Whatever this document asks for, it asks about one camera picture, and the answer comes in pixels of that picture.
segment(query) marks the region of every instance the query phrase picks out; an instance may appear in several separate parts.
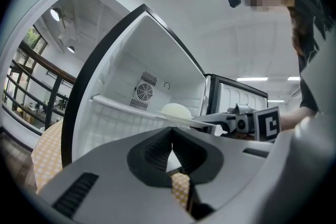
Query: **robotic arm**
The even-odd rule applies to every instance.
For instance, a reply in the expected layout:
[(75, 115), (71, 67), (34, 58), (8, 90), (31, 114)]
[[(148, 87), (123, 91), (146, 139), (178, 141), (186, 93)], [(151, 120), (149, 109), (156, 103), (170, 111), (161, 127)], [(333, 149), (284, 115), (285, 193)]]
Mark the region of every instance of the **robotic arm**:
[(194, 120), (220, 125), (228, 134), (249, 134), (257, 141), (273, 141), (281, 131), (278, 107), (255, 110), (248, 105), (236, 104), (225, 113), (199, 116)]

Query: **fluorescent light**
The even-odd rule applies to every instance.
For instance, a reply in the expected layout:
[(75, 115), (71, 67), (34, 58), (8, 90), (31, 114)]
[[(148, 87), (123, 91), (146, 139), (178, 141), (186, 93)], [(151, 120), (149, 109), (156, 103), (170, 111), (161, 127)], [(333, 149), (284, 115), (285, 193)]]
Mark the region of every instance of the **fluorescent light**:
[(68, 47), (68, 50), (70, 50), (73, 54), (75, 53), (75, 48), (73, 46)]
[(283, 103), (284, 100), (268, 100), (269, 103)]
[(268, 78), (237, 78), (237, 81), (266, 81)]
[(300, 77), (289, 77), (288, 80), (290, 80), (290, 81), (300, 81)]
[(57, 9), (51, 9), (50, 13), (52, 15), (52, 17), (59, 22), (60, 19), (60, 14), (58, 13)]

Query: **person's arm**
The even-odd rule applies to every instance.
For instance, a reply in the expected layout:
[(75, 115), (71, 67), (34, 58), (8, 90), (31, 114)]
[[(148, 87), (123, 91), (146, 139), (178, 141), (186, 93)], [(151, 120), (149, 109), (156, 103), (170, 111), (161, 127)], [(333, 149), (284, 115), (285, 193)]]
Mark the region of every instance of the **person's arm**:
[(293, 129), (306, 116), (314, 116), (316, 112), (306, 106), (302, 106), (295, 111), (280, 115), (281, 130)]

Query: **railing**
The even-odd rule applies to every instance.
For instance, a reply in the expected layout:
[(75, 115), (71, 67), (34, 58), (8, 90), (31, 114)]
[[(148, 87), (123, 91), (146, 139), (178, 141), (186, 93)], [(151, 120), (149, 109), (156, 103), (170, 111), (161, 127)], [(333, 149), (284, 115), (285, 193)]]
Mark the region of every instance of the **railing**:
[(27, 53), (33, 60), (35, 60), (37, 63), (39, 63), (41, 66), (43, 66), (48, 71), (51, 71), (53, 74), (55, 74), (58, 77), (62, 77), (63, 80), (69, 82), (70, 84), (74, 85), (76, 78), (71, 76), (70, 74), (66, 73), (65, 71), (59, 69), (57, 66), (55, 66), (53, 63), (47, 61), (45, 58), (43, 58), (40, 54), (33, 51), (27, 44), (24, 42), (21, 42), (19, 48), (23, 50), (25, 53)]
[[(54, 73), (50, 72), (50, 71), (47, 71), (47, 76), (50, 76), (53, 79), (57, 79), (57, 76)], [(65, 81), (64, 79), (62, 79), (61, 85), (64, 85), (64, 86), (72, 89), (72, 84), (69, 83), (69, 82), (67, 82), (67, 81)]]
[[(50, 68), (50, 63), (45, 64), (45, 60), (40, 62), (41, 59), (37, 57), (38, 63), (44, 67)], [(38, 105), (41, 105), (44, 108), (45, 112), (45, 119), (40, 118), (37, 114), (35, 114), (33, 111), (31, 111), (29, 108), (25, 107), (23, 104), (19, 103), (15, 98), (13, 98), (6, 90), (4, 90), (4, 94), (7, 98), (9, 98), (13, 104), (15, 104), (17, 107), (19, 107), (23, 112), (27, 113), (31, 117), (33, 117), (35, 120), (43, 123), (45, 125), (45, 130), (47, 130), (51, 126), (51, 117), (52, 113), (56, 113), (62, 117), (64, 117), (64, 113), (55, 109), (54, 103), (56, 101), (56, 97), (62, 98), (64, 101), (68, 101), (68, 98), (61, 93), (58, 92), (60, 85), (62, 82), (64, 83), (64, 80), (71, 85), (71, 82), (73, 82), (73, 79), (67, 74), (67, 76), (63, 76), (63, 73), (60, 72), (58, 69), (55, 70), (54, 67), (52, 68), (53, 71), (56, 71), (56, 81), (54, 83), (54, 86), (51, 88), (48, 85), (45, 85), (43, 82), (39, 81), (36, 79), (34, 76), (30, 74), (25, 68), (23, 68), (20, 64), (18, 64), (15, 60), (12, 60), (12, 63), (14, 64), (15, 68), (17, 70), (20, 70), (22, 73), (24, 73), (29, 79), (33, 80), (35, 83), (46, 89), (47, 91), (50, 92), (50, 97), (48, 103), (45, 103), (29, 93), (26, 89), (24, 89), (21, 85), (19, 85), (11, 76), (7, 75), (8, 80), (15, 86), (15, 91), (19, 89), (21, 92), (23, 92), (24, 95), (30, 97), (32, 100), (34, 100)], [(9, 113), (13, 114), (13, 112), (6, 107), (6, 105), (3, 104), (4, 110)], [(11, 115), (17, 122), (25, 126), (26, 128), (30, 129), (31, 131), (35, 132), (38, 135), (41, 135), (42, 132), (37, 131), (35, 128), (32, 128), (29, 124), (24, 122), (23, 120), (19, 119), (18, 116), (16, 115)]]

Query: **ceiling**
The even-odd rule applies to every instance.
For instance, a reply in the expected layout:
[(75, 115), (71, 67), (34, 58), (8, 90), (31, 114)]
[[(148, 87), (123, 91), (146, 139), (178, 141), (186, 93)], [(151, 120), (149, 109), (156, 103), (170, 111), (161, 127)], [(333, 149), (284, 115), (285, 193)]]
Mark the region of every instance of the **ceiling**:
[(55, 21), (48, 9), (37, 23), (43, 21), (48, 32), (44, 34), (52, 36), (54, 45), (66, 54), (71, 54), (67, 47), (73, 46), (73, 56), (83, 62), (124, 16), (116, 12), (110, 3), (101, 0), (59, 0), (52, 7), (61, 8), (63, 20)]
[(290, 18), (285, 8), (253, 12), (227, 0), (117, 0), (128, 10), (142, 3), (153, 9), (180, 37), (206, 73), (223, 77), (269, 77), (249, 85), (270, 99), (290, 99), (298, 88), (291, 45)]

